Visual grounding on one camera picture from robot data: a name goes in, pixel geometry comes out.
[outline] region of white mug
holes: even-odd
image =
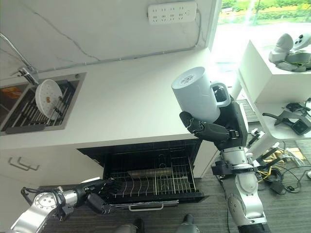
[[[213,87],[224,88],[226,100],[217,102]],[[195,119],[213,123],[220,115],[220,107],[231,103],[225,84],[210,82],[204,67],[195,67],[178,76],[172,89],[182,111],[190,113]]]

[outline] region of metal robot arm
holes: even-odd
[[[73,208],[87,202],[89,196],[103,192],[115,193],[118,188],[119,185],[113,180],[89,181],[69,191],[63,191],[62,187],[58,187],[40,192],[40,190],[24,187],[21,193],[31,206],[16,220],[7,233],[40,233],[51,216],[64,221],[73,213]],[[31,202],[25,191],[39,193]]]
[[[190,113],[182,112],[185,127],[198,138],[211,141],[221,154],[212,167],[214,175],[223,176],[222,183],[229,211],[241,233],[269,233],[262,203],[258,197],[256,168],[244,152],[247,130],[240,106],[232,101],[220,108],[214,123],[198,121]]]

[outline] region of white countertop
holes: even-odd
[[[208,59],[208,49],[192,50],[42,73],[41,79],[86,72],[65,129],[2,136],[0,148],[79,148],[194,138],[179,119],[171,83],[189,68],[206,67]]]

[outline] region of gray carpet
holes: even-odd
[[[250,122],[256,121],[248,109]],[[259,128],[256,122],[249,123],[250,130]],[[286,142],[287,147],[300,147],[303,154],[311,161],[311,141]],[[293,170],[301,175],[305,169]],[[292,175],[287,174],[286,185],[296,186]],[[209,197],[201,203],[180,204],[177,207],[164,208],[161,211],[131,213],[116,210],[109,215],[97,215],[87,206],[75,209],[68,221],[58,222],[50,219],[43,232],[45,233],[111,233],[120,224],[133,222],[137,217],[145,221],[146,233],[173,233],[181,223],[186,213],[191,213],[201,233],[236,233],[237,228],[229,214],[229,228],[227,228],[227,207],[223,190],[212,175],[211,169],[202,179],[196,180],[197,187]],[[264,185],[260,185],[259,196],[263,202],[264,211],[273,233],[309,233],[311,229],[311,181],[305,176],[302,179],[299,193],[287,193],[280,196]]]

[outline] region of plate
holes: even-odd
[[[63,97],[63,93],[58,84],[51,79],[43,81],[35,91],[35,102],[39,111],[51,120],[56,119],[57,113],[51,115],[59,97]]]

